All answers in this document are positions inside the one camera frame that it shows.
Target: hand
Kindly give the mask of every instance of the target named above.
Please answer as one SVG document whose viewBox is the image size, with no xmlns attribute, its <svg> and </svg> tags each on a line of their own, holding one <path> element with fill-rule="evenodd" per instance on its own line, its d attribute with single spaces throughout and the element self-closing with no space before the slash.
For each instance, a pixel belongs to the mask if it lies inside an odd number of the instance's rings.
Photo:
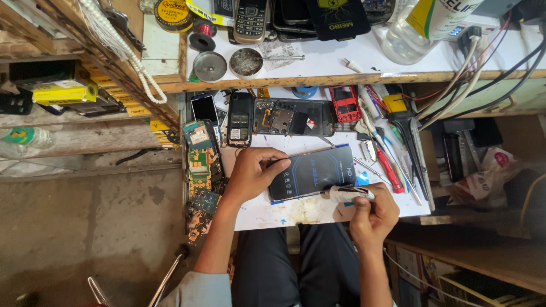
<svg viewBox="0 0 546 307">
<path fill-rule="evenodd" d="M 365 197 L 355 197 L 357 211 L 350 230 L 360 253 L 382 253 L 383 241 L 398 222 L 400 209 L 385 183 L 362 186 L 375 195 L 374 205 Z"/>
<path fill-rule="evenodd" d="M 290 165 L 288 155 L 274 148 L 248 147 L 241 150 L 235 160 L 232 176 L 223 197 L 242 205 L 260 195 L 271 184 L 273 178 Z M 267 167 L 268 161 L 280 160 Z"/>
</svg>

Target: concrete floor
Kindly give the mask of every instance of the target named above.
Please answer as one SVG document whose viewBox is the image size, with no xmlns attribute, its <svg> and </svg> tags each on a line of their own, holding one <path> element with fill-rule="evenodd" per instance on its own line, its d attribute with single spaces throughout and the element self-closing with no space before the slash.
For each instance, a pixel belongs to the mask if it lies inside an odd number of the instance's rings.
<svg viewBox="0 0 546 307">
<path fill-rule="evenodd" d="M 116 306 L 147 306 L 187 242 L 182 184 L 180 169 L 0 184 L 0 306 L 94 303 L 88 276 Z"/>
</svg>

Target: dark trousers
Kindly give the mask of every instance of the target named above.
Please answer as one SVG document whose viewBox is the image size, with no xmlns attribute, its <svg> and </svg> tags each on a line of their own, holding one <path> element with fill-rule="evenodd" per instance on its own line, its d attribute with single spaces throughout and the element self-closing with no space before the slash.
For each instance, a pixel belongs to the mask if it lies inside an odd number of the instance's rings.
<svg viewBox="0 0 546 307">
<path fill-rule="evenodd" d="M 241 231 L 232 283 L 234 307 L 356 307 L 358 259 L 341 223 L 299 225 L 300 274 L 292 269 L 286 228 Z"/>
</svg>

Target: red screwdriver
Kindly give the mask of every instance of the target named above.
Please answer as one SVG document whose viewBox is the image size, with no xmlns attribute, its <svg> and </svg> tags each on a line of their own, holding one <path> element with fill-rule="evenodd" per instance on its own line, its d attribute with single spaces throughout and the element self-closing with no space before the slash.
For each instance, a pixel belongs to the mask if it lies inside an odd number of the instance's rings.
<svg viewBox="0 0 546 307">
<path fill-rule="evenodd" d="M 398 179 L 396 178 L 396 175 L 394 174 L 393 169 L 390 168 L 390 165 L 387 162 L 387 158 L 385 157 L 385 154 L 383 153 L 383 151 L 381 151 L 381 149 L 379 149 L 379 147 L 377 146 L 374 146 L 374 147 L 376 149 L 377 159 L 379 160 L 379 162 L 381 162 L 381 165 L 383 166 L 383 169 L 385 170 L 387 178 L 393 184 L 393 192 L 397 194 L 403 193 L 404 188 L 398 182 Z"/>
</svg>

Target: white tassel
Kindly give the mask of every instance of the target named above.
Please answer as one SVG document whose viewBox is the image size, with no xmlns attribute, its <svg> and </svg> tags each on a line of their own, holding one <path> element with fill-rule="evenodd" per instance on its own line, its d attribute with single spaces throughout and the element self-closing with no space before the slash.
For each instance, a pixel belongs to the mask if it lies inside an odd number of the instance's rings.
<svg viewBox="0 0 546 307">
<path fill-rule="evenodd" d="M 116 29 L 112 27 L 112 24 L 104 16 L 97 4 L 93 0 L 79 0 L 78 4 L 81 12 L 88 21 L 87 25 L 91 33 L 93 33 L 93 36 L 106 48 L 115 53 L 122 61 L 128 60 L 131 66 L 133 66 L 140 81 L 142 82 L 144 91 L 146 92 L 148 98 L 157 104 L 166 103 L 167 97 L 165 96 L 165 93 L 163 93 L 152 76 L 146 71 L 146 69 L 144 69 L 142 63 L 137 58 L 133 50 L 129 47 L 129 45 L 127 45 L 125 40 L 121 38 Z M 155 97 L 152 95 L 146 79 L 148 79 L 151 85 L 157 90 L 161 96 L 161 100 L 155 99 Z"/>
</svg>

